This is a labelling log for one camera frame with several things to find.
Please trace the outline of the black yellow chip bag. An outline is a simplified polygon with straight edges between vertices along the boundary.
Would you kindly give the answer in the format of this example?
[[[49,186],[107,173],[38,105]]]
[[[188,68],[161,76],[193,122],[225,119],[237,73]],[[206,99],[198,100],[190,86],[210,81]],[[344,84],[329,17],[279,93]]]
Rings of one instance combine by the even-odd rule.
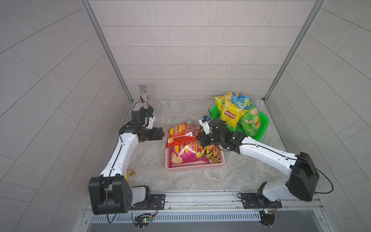
[[[215,145],[209,145],[202,148],[202,154],[205,158],[211,160],[213,163],[220,163],[221,150]]]

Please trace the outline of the green plastic basket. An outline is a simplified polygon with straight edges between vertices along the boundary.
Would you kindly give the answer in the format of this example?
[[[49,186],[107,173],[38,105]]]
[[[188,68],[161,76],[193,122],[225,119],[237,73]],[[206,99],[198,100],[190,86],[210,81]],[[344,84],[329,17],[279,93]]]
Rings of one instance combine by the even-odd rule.
[[[217,105],[215,105],[210,111],[211,111],[212,119],[216,119],[220,117],[220,112],[217,108]],[[269,125],[269,118],[263,112],[259,111],[259,116],[260,116],[260,130],[255,136],[252,137],[256,141],[261,140],[261,138],[264,136],[264,133]]]

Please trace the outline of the yellow lay's chip bag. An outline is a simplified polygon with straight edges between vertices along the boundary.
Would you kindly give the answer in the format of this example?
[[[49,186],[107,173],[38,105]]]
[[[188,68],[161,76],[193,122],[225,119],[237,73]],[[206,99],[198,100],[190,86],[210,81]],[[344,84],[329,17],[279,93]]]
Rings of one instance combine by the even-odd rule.
[[[247,110],[239,108],[227,99],[224,99],[220,109],[220,117],[228,126],[236,130],[238,122],[246,112]]]
[[[222,110],[223,106],[229,106],[233,101],[233,92],[229,92],[223,96],[215,97],[216,105],[219,111]]]

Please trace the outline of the yellow Lay's chip bag front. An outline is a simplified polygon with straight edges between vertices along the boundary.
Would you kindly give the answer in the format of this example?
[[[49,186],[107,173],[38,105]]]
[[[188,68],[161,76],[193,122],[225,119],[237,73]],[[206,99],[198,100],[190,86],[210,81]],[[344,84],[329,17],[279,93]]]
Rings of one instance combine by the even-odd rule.
[[[229,106],[233,101],[233,92],[229,92],[223,96],[215,97],[216,105],[219,111],[222,110],[223,106]]]

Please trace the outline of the green Lay's chip bag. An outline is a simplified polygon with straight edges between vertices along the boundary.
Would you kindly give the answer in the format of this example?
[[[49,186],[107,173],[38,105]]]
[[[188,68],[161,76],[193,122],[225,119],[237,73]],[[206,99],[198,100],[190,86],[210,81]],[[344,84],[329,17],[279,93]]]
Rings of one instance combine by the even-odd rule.
[[[250,109],[240,118],[240,124],[245,134],[254,137],[260,131],[261,121],[260,115],[255,107],[252,105]]]

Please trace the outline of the pink Lay's chip bag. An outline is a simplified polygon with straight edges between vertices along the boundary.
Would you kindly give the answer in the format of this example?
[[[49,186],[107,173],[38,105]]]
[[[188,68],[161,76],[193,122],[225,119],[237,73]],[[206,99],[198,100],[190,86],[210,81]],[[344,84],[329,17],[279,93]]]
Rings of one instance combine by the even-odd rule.
[[[209,164],[209,160],[202,154],[199,141],[175,145],[168,149],[169,167],[192,166]]]

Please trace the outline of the red Lay's chip bag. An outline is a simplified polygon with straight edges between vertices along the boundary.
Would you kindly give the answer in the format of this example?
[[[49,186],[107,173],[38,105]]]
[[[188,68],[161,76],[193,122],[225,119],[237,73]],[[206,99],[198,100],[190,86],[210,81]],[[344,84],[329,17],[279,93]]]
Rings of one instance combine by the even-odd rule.
[[[173,126],[167,131],[167,143],[165,148],[196,141],[200,131],[200,126],[193,121],[187,121]]]

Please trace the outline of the light blue Lay's chip bag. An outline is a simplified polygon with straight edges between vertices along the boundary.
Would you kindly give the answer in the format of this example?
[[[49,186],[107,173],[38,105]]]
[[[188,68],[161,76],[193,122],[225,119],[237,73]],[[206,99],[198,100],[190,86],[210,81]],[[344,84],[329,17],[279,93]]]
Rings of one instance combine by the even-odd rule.
[[[233,94],[232,103],[238,108],[250,110],[250,108],[255,106],[255,103],[251,99],[250,95],[240,92],[233,92],[232,94]]]

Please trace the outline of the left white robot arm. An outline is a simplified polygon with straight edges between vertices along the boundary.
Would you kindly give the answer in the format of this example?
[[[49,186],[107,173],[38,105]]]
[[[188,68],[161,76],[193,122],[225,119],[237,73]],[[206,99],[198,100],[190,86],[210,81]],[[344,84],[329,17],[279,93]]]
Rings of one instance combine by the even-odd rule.
[[[140,206],[151,205],[148,186],[130,187],[128,165],[135,148],[144,141],[160,141],[162,128],[153,126],[153,108],[141,108],[131,113],[131,120],[118,132],[118,141],[108,164],[98,177],[90,179],[88,191],[94,215],[127,213]]]

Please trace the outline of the pink plastic basket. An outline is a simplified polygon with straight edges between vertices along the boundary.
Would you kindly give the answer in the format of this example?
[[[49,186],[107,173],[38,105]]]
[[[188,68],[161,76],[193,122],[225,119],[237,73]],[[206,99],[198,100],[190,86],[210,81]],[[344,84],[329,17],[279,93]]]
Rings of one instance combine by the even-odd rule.
[[[209,160],[209,164],[201,164],[201,165],[192,165],[192,166],[178,166],[178,167],[173,167],[170,168],[169,165],[169,157],[168,157],[168,149],[166,149],[166,155],[165,155],[165,167],[166,169],[170,171],[187,171],[187,170],[194,170],[194,169],[204,169],[204,168],[215,168],[223,165],[225,163],[225,157],[224,157],[224,152],[220,147],[218,147],[221,152],[220,152],[220,158],[221,161],[220,163],[213,163],[211,160]]]

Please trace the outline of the small brass knob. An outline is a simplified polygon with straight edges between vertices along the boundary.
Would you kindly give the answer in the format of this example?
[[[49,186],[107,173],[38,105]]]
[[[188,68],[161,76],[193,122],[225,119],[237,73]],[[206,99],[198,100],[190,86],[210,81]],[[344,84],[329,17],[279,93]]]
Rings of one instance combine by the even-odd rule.
[[[128,169],[127,173],[128,173],[128,175],[131,176],[131,177],[135,176],[135,172],[132,171],[132,170],[129,170],[129,169]]]

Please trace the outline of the left circuit board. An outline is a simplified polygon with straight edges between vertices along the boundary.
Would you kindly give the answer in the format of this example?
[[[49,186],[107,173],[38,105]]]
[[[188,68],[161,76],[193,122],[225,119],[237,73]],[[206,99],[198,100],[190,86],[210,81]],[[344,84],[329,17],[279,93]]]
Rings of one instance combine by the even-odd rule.
[[[145,213],[139,216],[135,216],[133,222],[137,230],[141,228],[144,230],[153,221],[153,219],[154,215]]]

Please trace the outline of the right circuit board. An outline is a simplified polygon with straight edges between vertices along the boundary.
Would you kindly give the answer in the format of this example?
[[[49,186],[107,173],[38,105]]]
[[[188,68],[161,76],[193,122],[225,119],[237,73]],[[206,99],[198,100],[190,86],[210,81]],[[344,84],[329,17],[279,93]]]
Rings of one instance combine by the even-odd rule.
[[[275,223],[275,213],[268,211],[260,211],[260,223],[263,226],[272,227]]]

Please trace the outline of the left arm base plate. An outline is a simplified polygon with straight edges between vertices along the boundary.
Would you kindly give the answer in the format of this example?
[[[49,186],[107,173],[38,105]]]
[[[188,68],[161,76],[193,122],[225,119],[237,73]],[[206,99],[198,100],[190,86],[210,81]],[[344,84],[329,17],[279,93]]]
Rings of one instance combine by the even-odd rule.
[[[163,210],[166,200],[165,194],[152,194],[148,186],[131,187],[132,210]]]

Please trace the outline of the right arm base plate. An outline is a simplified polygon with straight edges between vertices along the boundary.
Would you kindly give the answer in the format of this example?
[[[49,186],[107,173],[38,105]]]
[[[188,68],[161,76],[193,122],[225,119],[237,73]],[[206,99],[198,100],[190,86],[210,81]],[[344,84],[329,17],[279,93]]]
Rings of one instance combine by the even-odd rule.
[[[244,209],[279,209],[282,208],[282,204],[280,200],[276,200],[275,202],[269,201],[263,194],[263,188],[267,182],[263,182],[260,187],[258,188],[257,192],[253,193],[242,193],[239,192],[237,197],[242,201]]]

